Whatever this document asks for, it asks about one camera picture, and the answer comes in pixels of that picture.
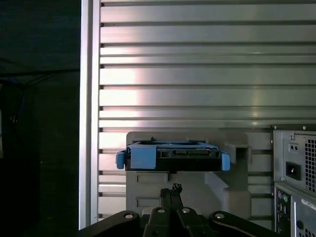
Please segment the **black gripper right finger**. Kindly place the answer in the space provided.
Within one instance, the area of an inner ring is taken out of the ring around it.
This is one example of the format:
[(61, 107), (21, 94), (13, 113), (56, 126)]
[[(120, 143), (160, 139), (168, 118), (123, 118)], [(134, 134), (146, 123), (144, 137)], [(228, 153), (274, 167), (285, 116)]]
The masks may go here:
[(181, 184), (172, 186), (172, 207), (188, 237), (279, 237), (280, 234), (225, 211), (208, 218), (198, 215), (181, 201)]

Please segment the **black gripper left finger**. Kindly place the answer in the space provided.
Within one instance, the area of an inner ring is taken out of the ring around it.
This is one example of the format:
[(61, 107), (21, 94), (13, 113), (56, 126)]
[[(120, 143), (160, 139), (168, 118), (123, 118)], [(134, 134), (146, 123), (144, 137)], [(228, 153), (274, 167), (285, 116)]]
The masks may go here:
[(160, 206), (150, 214), (139, 215), (125, 210), (113, 214), (93, 225), (79, 230), (80, 237), (167, 237), (170, 232), (172, 198), (177, 189), (164, 188), (160, 191)]

